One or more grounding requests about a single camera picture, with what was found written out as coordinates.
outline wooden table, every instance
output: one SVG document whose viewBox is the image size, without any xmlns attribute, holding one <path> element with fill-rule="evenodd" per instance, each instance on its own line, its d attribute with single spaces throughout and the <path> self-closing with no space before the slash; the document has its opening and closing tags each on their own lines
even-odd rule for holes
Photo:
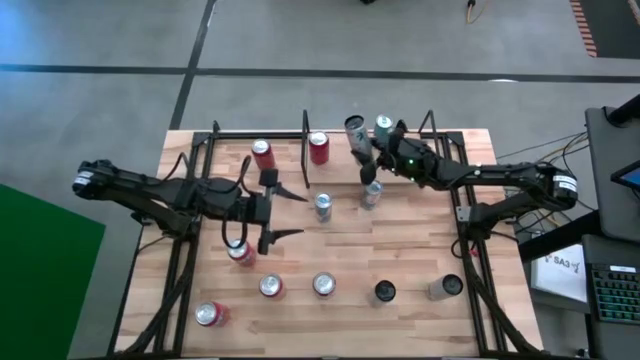
<svg viewBox="0 0 640 360">
<path fill-rule="evenodd" d="M 456 131 L 464 134 L 470 163 L 495 163 L 487 130 Z M 166 175 L 180 152 L 189 153 L 192 134 L 192 131 L 168 132 L 158 177 Z M 309 162 L 311 189 L 307 190 L 300 170 L 300 140 L 279 140 L 272 144 L 280 180 L 289 190 L 311 200 L 302 203 L 277 197 L 273 203 L 272 228 L 303 228 L 305 233 L 279 240 L 270 247 L 268 256 L 259 256 L 254 268 L 245 269 L 228 258 L 220 223 L 205 221 L 182 355 L 477 355 L 467 291 L 440 302 L 429 301 L 425 293 L 429 282 L 445 274 L 458 274 L 464 279 L 462 262 L 450 253 L 450 245 L 457 237 L 450 194 L 421 190 L 406 182 L 386 184 L 376 209 L 365 211 L 359 207 L 362 187 L 353 180 L 357 179 L 357 167 L 352 160 L 334 171 L 334 176 L 346 176 L 347 184 L 326 183 L 311 176 L 317 169 L 311 169 L 314 165 Z M 245 140 L 217 141 L 211 175 L 236 179 L 242 158 L 250 154 L 250 146 L 251 141 Z M 337 143 L 332 146 L 334 155 L 343 152 L 343 157 L 349 157 L 340 146 Z M 182 167 L 175 176 L 184 174 Z M 246 177 L 250 189 L 258 190 L 257 176 L 258 170 L 252 163 Z M 327 224 L 314 218 L 312 200 L 319 191 L 330 193 L 334 199 L 333 217 Z M 476 187 L 476 195 L 479 202 L 493 203 L 503 198 L 503 190 Z M 238 229 L 231 226 L 229 231 L 231 235 L 239 234 Z M 499 224 L 496 230 L 512 233 L 504 224 Z M 249 242 L 254 246 L 258 231 L 257 227 L 250 227 Z M 159 236 L 157 229 L 148 228 L 141 245 Z M 494 236 L 487 247 L 500 305 L 528 341 L 541 348 L 516 243 Z M 129 346 L 158 309 L 170 249 L 171 241 L 166 240 L 138 256 L 116 349 Z M 313 276 L 320 271 L 331 272 L 337 280 L 336 293 L 329 300 L 317 299 L 311 287 Z M 258 292 L 260 278 L 269 272 L 280 274 L 288 288 L 280 302 L 270 301 Z M 372 308 L 367 302 L 368 294 L 382 279 L 396 285 L 397 296 L 388 305 Z M 205 328 L 195 322 L 192 315 L 195 307 L 209 300 L 231 308 L 231 323 L 223 328 Z M 495 348 L 484 304 L 482 311 L 490 348 Z M 169 324 L 167 347 L 175 332 L 171 321 Z"/>
</svg>

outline green screen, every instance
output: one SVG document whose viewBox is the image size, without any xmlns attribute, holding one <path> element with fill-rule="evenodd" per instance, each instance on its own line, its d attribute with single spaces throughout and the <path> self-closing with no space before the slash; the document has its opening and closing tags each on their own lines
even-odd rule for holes
<svg viewBox="0 0 640 360">
<path fill-rule="evenodd" d="M 104 225 L 4 185 L 0 216 L 2 358 L 66 359 Z"/>
</svg>

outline can lid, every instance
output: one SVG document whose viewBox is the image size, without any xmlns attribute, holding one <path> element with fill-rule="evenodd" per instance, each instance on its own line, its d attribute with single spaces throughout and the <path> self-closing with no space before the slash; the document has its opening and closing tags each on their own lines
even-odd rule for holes
<svg viewBox="0 0 640 360">
<path fill-rule="evenodd" d="M 313 278 L 313 288 L 322 295 L 327 295 L 336 287 L 336 279 L 328 272 L 321 272 Z"/>
<path fill-rule="evenodd" d="M 218 309 L 213 303 L 204 303 L 196 309 L 196 321 L 200 325 L 210 325 L 218 315 Z"/>
<path fill-rule="evenodd" d="M 373 194 L 381 193 L 382 183 L 378 180 L 374 180 L 371 184 L 369 184 L 367 191 Z"/>
<path fill-rule="evenodd" d="M 388 280 L 382 280 L 376 285 L 376 297 L 384 302 L 389 302 L 396 297 L 396 287 Z"/>
<path fill-rule="evenodd" d="M 237 247 L 238 244 L 240 244 L 240 241 L 241 241 L 240 239 L 236 239 L 229 243 L 229 245 L 233 246 L 233 248 L 228 247 L 227 252 L 229 253 L 229 256 L 231 256 L 232 258 L 242 257 L 247 252 L 246 241 L 244 244 L 242 244 L 242 246 Z"/>
<path fill-rule="evenodd" d="M 364 118 L 360 115 L 350 116 L 344 121 L 344 127 L 347 130 L 356 130 L 361 128 L 362 125 L 364 125 Z"/>
<path fill-rule="evenodd" d="M 393 125 L 393 120 L 385 115 L 378 115 L 378 117 L 376 118 L 376 125 L 380 126 L 381 128 L 388 129 L 391 127 L 391 125 Z"/>
<path fill-rule="evenodd" d="M 449 274 L 442 279 L 442 288 L 449 295 L 458 295 L 462 292 L 462 279 L 458 275 Z"/>
<path fill-rule="evenodd" d="M 309 142 L 313 145 L 324 145 L 329 141 L 329 137 L 323 131 L 316 131 L 309 136 Z"/>
<path fill-rule="evenodd" d="M 326 193 L 316 195 L 316 206 L 325 209 L 331 206 L 331 196 Z"/>
<path fill-rule="evenodd" d="M 280 291 L 282 280 L 276 274 L 269 274 L 260 280 L 260 292 L 267 296 L 273 296 Z"/>
<path fill-rule="evenodd" d="M 251 149 L 256 154 L 264 154 L 269 151 L 269 142 L 265 139 L 257 139 L 253 142 Z"/>
</svg>

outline gray floor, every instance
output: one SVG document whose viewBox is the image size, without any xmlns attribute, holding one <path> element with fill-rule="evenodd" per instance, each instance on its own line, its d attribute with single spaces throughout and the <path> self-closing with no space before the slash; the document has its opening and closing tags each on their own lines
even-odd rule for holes
<svg viewBox="0 0 640 360">
<path fill-rule="evenodd" d="M 0 63 L 187 65 L 205 0 L 0 0 Z M 200 67 L 639 75 L 640 62 L 586 55 L 568 1 L 493 0 L 464 25 L 464 0 L 219 0 Z M 0 72 L 0 182 L 107 224 L 70 357 L 106 351 L 139 227 L 128 212 L 74 197 L 82 160 L 153 173 L 182 83 L 177 75 Z M 441 128 L 489 128 L 497 154 L 583 129 L 587 107 L 638 84 L 489 83 L 197 76 L 182 129 L 337 128 L 360 113 Z M 539 149 L 504 161 L 535 160 Z M 569 164 L 597 206 L 586 151 Z M 570 216 L 579 216 L 576 208 Z M 536 305 L 545 348 L 586 345 L 582 316 Z"/>
</svg>

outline sticker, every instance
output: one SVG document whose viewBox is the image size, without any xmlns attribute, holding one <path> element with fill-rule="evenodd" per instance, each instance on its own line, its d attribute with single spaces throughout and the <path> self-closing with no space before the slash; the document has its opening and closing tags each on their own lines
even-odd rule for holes
<svg viewBox="0 0 640 360">
<path fill-rule="evenodd" d="M 553 181 L 564 181 L 572 184 L 573 186 L 578 186 L 578 180 L 570 176 L 556 175 L 553 177 Z"/>
<path fill-rule="evenodd" d="M 566 183 L 566 182 L 560 182 L 560 183 L 558 184 L 558 186 L 559 186 L 559 187 L 561 187 L 561 188 L 563 188 L 563 189 L 569 189 L 569 190 L 571 190 L 571 191 L 573 191 L 573 192 L 578 192 L 578 189 L 576 189 L 576 187 L 575 187 L 575 186 L 573 186 L 573 185 L 571 185 L 571 184 L 569 184 L 569 183 Z"/>
<path fill-rule="evenodd" d="M 80 184 L 80 185 L 88 185 L 90 182 L 91 180 L 78 176 L 73 183 Z"/>
<path fill-rule="evenodd" d="M 635 273 L 636 272 L 636 268 L 632 268 L 632 267 L 628 267 L 628 266 L 609 266 L 609 268 L 611 269 L 611 271 L 622 271 L 622 272 L 630 272 L 630 273 Z"/>
<path fill-rule="evenodd" d="M 84 177 L 84 178 L 90 178 L 93 176 L 93 173 L 91 171 L 81 171 L 78 173 L 78 177 Z"/>
</svg>

